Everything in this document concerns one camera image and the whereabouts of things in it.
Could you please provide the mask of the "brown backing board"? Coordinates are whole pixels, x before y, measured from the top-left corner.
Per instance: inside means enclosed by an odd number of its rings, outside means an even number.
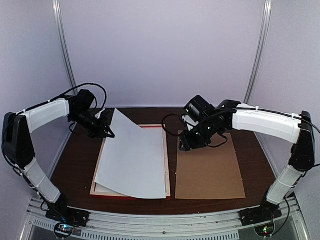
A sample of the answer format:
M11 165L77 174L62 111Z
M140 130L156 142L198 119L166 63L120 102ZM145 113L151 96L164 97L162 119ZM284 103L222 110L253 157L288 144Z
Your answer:
M233 200L246 197L236 150L230 133L218 148L177 151L175 198Z

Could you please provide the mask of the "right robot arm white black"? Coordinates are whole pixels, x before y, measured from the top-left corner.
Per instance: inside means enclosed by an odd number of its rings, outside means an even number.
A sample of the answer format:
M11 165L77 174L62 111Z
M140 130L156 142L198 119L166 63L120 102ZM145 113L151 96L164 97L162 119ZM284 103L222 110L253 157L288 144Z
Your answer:
M180 149L188 152L214 148L212 137L225 131L247 131L291 145L290 157L275 182L265 192L256 210L259 220L268 220L301 178L316 166L315 135L311 114L284 113L226 99L218 106L196 95L183 108L187 129L180 133Z

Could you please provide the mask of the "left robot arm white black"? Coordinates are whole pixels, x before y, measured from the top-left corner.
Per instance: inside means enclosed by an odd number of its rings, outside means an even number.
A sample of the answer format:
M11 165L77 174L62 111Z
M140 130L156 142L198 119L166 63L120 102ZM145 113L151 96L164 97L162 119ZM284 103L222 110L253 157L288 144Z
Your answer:
M4 117L1 146L4 156L27 184L53 206L51 211L61 222L69 221L72 211L67 207L65 194L52 183L38 162L34 134L46 125L67 119L83 127L91 139L114 138L106 109L102 108L97 114L91 112L94 100L92 92L82 89L77 95L63 93L20 112L9 112Z

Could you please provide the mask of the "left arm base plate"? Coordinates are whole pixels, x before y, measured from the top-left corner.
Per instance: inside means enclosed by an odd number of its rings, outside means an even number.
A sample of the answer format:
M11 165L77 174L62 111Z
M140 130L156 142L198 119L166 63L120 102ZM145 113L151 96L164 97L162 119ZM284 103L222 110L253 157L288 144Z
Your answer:
M86 210L79 210L70 207L61 210L50 206L45 217L74 227L86 227L90 213Z

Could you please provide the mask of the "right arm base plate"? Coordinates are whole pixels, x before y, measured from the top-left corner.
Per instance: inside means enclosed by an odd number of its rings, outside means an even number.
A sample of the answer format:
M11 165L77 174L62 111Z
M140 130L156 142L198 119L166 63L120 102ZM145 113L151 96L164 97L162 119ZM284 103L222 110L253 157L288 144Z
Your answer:
M270 210L261 206L246 208L238 213L242 226L256 225L282 216L280 209Z

